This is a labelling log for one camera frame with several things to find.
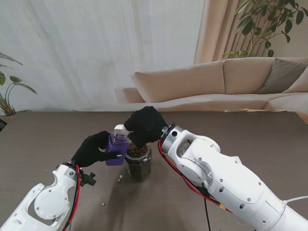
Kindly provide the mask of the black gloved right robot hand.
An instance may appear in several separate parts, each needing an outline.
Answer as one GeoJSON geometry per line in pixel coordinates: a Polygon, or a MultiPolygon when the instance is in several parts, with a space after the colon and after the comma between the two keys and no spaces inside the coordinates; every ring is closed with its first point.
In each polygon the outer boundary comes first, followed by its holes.
{"type": "Polygon", "coordinates": [[[144,146],[159,140],[167,123],[153,106],[146,106],[133,112],[124,127],[130,132],[128,138],[136,146],[144,146]]]}

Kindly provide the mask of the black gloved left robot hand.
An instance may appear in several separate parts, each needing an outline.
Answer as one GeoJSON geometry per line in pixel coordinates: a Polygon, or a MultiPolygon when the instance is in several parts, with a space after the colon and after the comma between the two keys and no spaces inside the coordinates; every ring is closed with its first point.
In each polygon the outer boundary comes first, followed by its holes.
{"type": "Polygon", "coordinates": [[[119,159],[121,157],[119,152],[108,151],[109,136],[109,132],[101,131],[87,137],[73,155],[72,164],[89,167],[99,161],[119,159]]]}

